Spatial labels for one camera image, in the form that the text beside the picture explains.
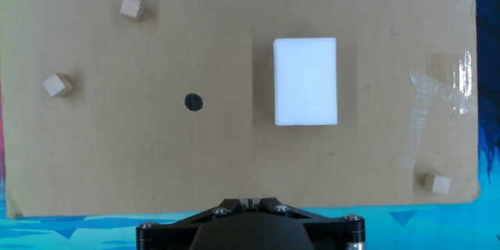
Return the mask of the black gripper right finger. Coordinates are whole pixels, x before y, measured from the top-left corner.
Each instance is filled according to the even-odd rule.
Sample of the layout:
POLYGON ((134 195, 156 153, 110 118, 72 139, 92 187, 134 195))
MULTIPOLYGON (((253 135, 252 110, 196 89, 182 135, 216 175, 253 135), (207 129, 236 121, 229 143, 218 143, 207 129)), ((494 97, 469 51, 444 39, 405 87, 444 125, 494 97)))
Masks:
POLYGON ((276 198, 252 198, 250 210, 263 216, 256 232, 271 249, 364 249, 366 221, 355 213, 327 217, 285 205, 276 198))

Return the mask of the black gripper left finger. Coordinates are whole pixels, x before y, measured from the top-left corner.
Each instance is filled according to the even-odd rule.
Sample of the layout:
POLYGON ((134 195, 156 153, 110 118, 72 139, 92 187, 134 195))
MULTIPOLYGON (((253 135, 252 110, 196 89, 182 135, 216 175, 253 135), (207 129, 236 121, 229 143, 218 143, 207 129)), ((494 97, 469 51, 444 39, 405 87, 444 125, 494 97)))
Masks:
POLYGON ((218 206, 171 224, 144 222, 136 227, 136 246, 139 250, 168 249, 173 241, 190 244, 204 224, 248 210, 249 198, 224 199, 218 206))

